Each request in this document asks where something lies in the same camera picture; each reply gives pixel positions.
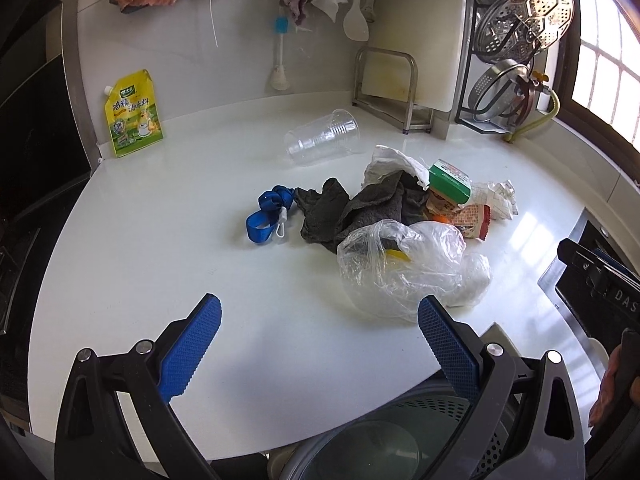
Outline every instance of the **clear plastic bag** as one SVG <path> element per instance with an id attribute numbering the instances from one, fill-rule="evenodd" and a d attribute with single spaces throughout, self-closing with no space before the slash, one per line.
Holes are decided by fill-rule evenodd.
<path id="1" fill-rule="evenodd" d="M 337 257 L 342 284 L 358 309 L 415 323 L 420 300 L 430 294 L 445 306 L 472 306 L 484 296 L 489 261 L 465 248 L 452 225 L 381 220 L 349 234 Z"/>

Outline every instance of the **window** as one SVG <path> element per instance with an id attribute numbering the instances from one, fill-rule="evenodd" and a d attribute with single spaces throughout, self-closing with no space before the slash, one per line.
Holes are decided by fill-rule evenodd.
<path id="1" fill-rule="evenodd" d="M 615 0 L 575 0 L 562 39 L 559 118 L 640 182 L 640 42 Z"/>

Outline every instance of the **window frame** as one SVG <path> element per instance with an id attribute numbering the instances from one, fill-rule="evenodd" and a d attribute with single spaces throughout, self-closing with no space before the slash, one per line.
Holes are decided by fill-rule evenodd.
<path id="1" fill-rule="evenodd" d="M 580 57 L 580 0 L 574 0 L 571 26 L 560 40 L 554 90 L 560 98 L 558 119 L 603 151 L 635 183 L 640 185 L 640 152 L 613 127 L 573 99 Z"/>

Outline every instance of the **cutting board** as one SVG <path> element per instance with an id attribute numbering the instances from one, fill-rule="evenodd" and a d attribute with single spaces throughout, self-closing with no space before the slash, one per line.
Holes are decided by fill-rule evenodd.
<path id="1" fill-rule="evenodd" d="M 411 54 L 418 65 L 415 102 L 447 112 L 453 105 L 466 0 L 376 0 L 369 46 Z M 406 101 L 409 65 L 405 59 L 367 54 L 365 94 Z"/>

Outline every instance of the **clear plastic cup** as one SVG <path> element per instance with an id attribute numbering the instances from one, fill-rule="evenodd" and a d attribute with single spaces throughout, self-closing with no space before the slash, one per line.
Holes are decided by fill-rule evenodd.
<path id="1" fill-rule="evenodd" d="M 355 153 L 359 141 L 356 119 L 347 110 L 341 109 L 299 126 L 284 136 L 287 153 L 301 166 L 322 158 Z"/>

